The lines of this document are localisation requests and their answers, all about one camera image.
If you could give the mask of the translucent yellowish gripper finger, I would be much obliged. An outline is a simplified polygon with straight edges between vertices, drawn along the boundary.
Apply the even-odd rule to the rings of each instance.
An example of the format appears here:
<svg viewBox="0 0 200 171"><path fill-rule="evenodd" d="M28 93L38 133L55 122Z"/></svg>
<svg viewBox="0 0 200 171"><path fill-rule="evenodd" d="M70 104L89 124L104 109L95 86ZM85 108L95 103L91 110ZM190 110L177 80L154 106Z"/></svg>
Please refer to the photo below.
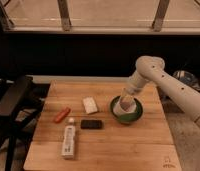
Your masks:
<svg viewBox="0 0 200 171"><path fill-rule="evenodd" d="M120 106L124 110L131 110L135 106L133 96L130 95L126 89L123 89L120 97Z"/></svg>

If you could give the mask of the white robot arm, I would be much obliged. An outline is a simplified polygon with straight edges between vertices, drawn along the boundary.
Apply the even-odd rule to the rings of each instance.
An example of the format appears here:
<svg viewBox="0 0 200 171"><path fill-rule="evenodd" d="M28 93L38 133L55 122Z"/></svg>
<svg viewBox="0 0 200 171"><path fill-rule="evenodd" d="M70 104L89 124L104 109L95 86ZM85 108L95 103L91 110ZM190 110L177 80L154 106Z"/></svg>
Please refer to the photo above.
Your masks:
<svg viewBox="0 0 200 171"><path fill-rule="evenodd" d="M124 88L128 94L140 93L152 81L200 128L199 92L167 74L164 71L165 62L160 57L141 56L136 60L135 67Z"/></svg>

